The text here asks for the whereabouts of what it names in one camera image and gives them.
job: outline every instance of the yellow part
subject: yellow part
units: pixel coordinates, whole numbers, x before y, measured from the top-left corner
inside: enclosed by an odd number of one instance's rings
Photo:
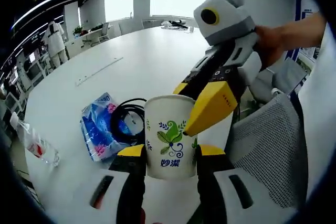
[[[230,115],[237,104],[226,81],[209,82],[198,96],[184,131],[194,136],[206,130]]]
[[[223,155],[225,152],[214,145],[200,144],[202,156]]]
[[[218,14],[218,12],[217,12],[215,9],[213,9],[213,8],[211,8],[211,7],[207,7],[207,8],[204,8],[203,10],[210,10],[210,11],[212,11],[212,12],[215,14],[215,16],[216,16],[216,22],[213,23],[213,24],[208,24],[208,23],[207,23],[207,25],[215,26],[215,25],[217,25],[217,24],[219,23],[219,14]]]
[[[144,144],[126,147],[125,149],[118,152],[118,156],[140,157],[143,147],[144,147]]]
[[[173,94],[179,94],[187,86],[187,83],[181,82],[174,90]]]

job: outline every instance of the gray mesh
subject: gray mesh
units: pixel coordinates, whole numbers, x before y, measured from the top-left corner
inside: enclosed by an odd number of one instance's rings
[[[236,123],[226,145],[235,167],[263,183],[283,208],[300,207],[306,199],[307,149],[299,117],[280,94]]]

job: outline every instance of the person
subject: person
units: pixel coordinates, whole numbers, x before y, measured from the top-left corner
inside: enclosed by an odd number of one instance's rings
[[[307,199],[327,172],[336,146],[336,47],[321,13],[280,27],[257,26],[257,51],[262,67],[276,62],[286,50],[321,45],[313,70],[298,93],[308,155]]]
[[[20,93],[17,91],[16,87],[12,84],[9,84],[9,80],[4,80],[4,88],[7,92],[11,93],[17,100],[20,99]]]
[[[59,23],[52,21],[49,23],[48,28],[42,38],[45,45],[48,45],[49,56],[56,68],[61,65],[60,61],[62,61],[62,63],[68,61],[62,38],[63,34],[64,30],[62,26]]]

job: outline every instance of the human hand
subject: human hand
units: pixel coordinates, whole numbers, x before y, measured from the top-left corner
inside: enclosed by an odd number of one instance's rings
[[[259,36],[259,40],[255,50],[260,56],[262,69],[265,69],[280,59],[285,47],[281,39],[281,33],[277,28],[257,26],[256,33]]]

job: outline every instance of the black cable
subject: black cable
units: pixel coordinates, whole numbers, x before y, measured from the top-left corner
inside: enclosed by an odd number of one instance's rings
[[[144,144],[145,143],[145,111],[143,106],[137,104],[126,104],[132,101],[144,101],[146,99],[143,98],[134,98],[131,100],[124,101],[121,103],[112,113],[110,126],[111,126],[111,133],[113,137],[115,137],[118,141],[127,143],[127,144]],[[143,122],[143,129],[137,133],[136,135],[128,135],[123,133],[119,129],[119,122],[120,120],[124,120],[125,117],[129,114],[129,112],[133,112],[137,114],[142,122]]]

